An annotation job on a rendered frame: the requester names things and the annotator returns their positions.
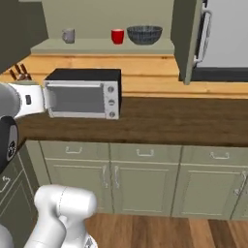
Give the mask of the open green wall cabinet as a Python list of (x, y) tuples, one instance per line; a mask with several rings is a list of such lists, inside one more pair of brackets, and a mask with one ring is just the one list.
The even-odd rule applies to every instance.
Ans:
[[(172, 54), (173, 0), (42, 0), (48, 38), (33, 46), (34, 53)], [(135, 25), (163, 28), (158, 42), (137, 46), (128, 38), (121, 45), (111, 40), (112, 29)], [(73, 28), (73, 44), (62, 40), (62, 30)]]

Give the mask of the grey mug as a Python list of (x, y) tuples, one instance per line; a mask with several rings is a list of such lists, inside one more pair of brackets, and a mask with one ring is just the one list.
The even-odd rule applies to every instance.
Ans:
[(62, 40), (66, 44), (73, 44), (76, 38), (76, 31), (73, 28), (67, 28), (62, 30)]

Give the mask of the green drawer front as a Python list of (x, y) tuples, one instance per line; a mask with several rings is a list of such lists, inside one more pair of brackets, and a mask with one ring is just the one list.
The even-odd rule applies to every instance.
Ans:
[[(180, 145), (111, 143), (110, 157), (114, 161), (177, 163), (180, 157)], [(139, 157), (137, 149), (142, 153), (154, 149), (153, 157)]]
[[(230, 153), (229, 160), (214, 160), (209, 156), (214, 152), (217, 156)], [(184, 165), (222, 165), (248, 167), (248, 148), (221, 146), (184, 146), (181, 163)]]
[[(79, 159), (79, 160), (107, 160), (109, 158), (109, 145), (97, 142), (41, 140), (41, 148), (46, 158), (51, 159)], [(80, 154), (67, 154), (66, 146), (72, 150), (82, 147)]]

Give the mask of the grey wall appliance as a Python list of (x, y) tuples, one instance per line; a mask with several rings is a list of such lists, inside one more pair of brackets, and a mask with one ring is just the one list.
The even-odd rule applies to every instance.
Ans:
[(248, 82), (248, 0), (202, 0), (212, 12), (205, 57), (193, 81)]

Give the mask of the wooden knife block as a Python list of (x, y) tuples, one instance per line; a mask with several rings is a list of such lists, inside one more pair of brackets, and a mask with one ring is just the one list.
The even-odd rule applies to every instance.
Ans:
[(10, 75), (12, 76), (13, 80), (31, 80), (30, 74), (27, 72), (25, 66), (23, 64), (17, 65), (15, 64), (15, 70), (17, 71), (17, 74), (10, 69)]

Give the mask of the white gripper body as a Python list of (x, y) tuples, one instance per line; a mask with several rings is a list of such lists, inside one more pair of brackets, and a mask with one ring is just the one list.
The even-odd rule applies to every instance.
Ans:
[(32, 106), (36, 113), (46, 111), (44, 91), (40, 85), (34, 85), (32, 89)]

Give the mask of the green base cabinet door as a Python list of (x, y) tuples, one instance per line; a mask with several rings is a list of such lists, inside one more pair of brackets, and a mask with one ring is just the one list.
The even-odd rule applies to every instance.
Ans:
[[(119, 167), (119, 189), (115, 186), (115, 166)], [(177, 163), (112, 162), (114, 212), (170, 216), (177, 172)]]
[(248, 221), (248, 186), (245, 187), (232, 213), (233, 220)]
[[(107, 166), (107, 189), (103, 184), (104, 165)], [(103, 213), (113, 212), (108, 162), (46, 159), (46, 166), (52, 184), (92, 191), (97, 197), (98, 211)]]
[(239, 196), (241, 166), (181, 165), (176, 181), (173, 217), (229, 220)]

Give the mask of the white and black toaster oven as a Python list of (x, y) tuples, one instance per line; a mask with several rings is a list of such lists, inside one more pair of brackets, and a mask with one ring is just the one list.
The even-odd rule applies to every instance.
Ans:
[(118, 119), (120, 69), (55, 69), (44, 79), (50, 117)]

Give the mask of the red cup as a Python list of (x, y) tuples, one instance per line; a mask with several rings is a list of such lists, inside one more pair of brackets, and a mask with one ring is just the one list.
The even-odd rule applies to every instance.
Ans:
[(123, 29), (112, 29), (111, 40), (115, 45), (121, 45), (124, 41), (124, 30)]

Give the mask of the dark grey bowl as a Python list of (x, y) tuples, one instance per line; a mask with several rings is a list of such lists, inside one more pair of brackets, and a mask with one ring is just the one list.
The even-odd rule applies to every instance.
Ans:
[(163, 28), (154, 25), (136, 25), (127, 28), (127, 35), (135, 45), (153, 45), (162, 35)]

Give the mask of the dark green wall cabinet door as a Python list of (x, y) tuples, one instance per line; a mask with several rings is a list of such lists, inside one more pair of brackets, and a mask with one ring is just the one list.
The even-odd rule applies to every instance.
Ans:
[(47, 38), (41, 0), (0, 0), (0, 74)]

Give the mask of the dark green corner cabinet front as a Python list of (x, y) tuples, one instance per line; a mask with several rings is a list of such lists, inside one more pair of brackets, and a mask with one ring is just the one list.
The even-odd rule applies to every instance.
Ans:
[(3, 176), (8, 176), (11, 182), (6, 190), (0, 193), (0, 224), (13, 236), (15, 248), (22, 248), (33, 229), (37, 215), (34, 194), (39, 188), (25, 144), (0, 174), (0, 189), (5, 184)]

